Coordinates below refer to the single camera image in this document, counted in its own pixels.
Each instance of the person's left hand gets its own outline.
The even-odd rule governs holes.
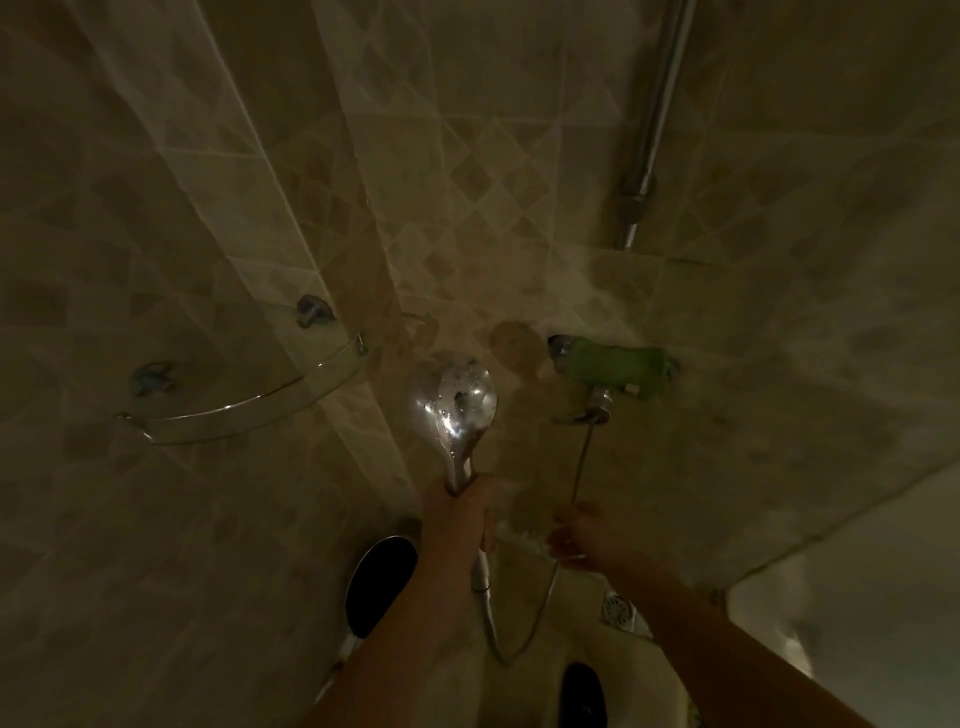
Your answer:
[[[438,478],[424,489],[421,497],[420,559],[426,570],[440,572],[469,582],[470,567],[477,549],[489,552],[495,544],[495,522],[488,506],[497,488],[497,478],[479,474],[458,497]]]

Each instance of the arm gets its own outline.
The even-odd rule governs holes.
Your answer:
[[[406,728],[444,642],[470,603],[470,567],[485,537],[492,478],[460,497],[443,483],[424,494],[417,568],[302,728]]]
[[[630,599],[711,728],[869,728],[870,723],[781,660],[642,553],[622,546],[595,507],[557,511],[551,553],[600,571]]]

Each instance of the forearm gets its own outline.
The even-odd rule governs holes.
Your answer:
[[[607,576],[643,615],[708,725],[870,725],[642,554]]]
[[[459,622],[461,593],[468,600],[468,577],[418,567],[303,728],[409,726],[430,668]]]

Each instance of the green towel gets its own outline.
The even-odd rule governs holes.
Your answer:
[[[680,370],[677,361],[663,349],[624,349],[594,344],[576,337],[569,351],[556,359],[556,369],[587,386],[633,391],[639,400],[649,400]]]

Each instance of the chrome shower head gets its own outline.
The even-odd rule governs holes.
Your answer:
[[[459,496],[473,479],[473,449],[496,413],[490,372],[472,356],[440,352],[415,365],[408,387],[410,424],[443,457],[446,489]]]

